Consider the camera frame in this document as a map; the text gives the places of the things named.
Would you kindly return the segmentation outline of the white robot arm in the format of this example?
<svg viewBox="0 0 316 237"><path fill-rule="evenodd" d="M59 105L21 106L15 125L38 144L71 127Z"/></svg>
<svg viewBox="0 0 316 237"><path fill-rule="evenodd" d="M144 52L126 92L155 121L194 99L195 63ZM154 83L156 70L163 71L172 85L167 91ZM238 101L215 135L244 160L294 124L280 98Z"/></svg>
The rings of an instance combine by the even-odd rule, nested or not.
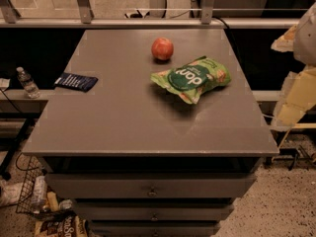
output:
<svg viewBox="0 0 316 237"><path fill-rule="evenodd" d="M316 106L316 4L276 39L271 49L291 51L294 59L304 64L302 71L285 77L273 112L272 128L286 131Z"/></svg>

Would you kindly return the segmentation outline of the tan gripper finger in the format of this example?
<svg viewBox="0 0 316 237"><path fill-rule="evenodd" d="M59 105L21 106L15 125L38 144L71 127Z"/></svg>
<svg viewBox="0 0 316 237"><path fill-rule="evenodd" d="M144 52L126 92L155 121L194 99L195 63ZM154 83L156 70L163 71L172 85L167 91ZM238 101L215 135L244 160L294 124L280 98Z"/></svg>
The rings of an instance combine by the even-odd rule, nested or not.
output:
<svg viewBox="0 0 316 237"><path fill-rule="evenodd" d="M274 40L271 45L271 49L279 52L293 51L296 29L296 25L290 27L282 36Z"/></svg>
<svg viewBox="0 0 316 237"><path fill-rule="evenodd" d="M285 77L271 122L272 129L286 131L294 127L316 106L316 67L305 66L299 73Z"/></svg>

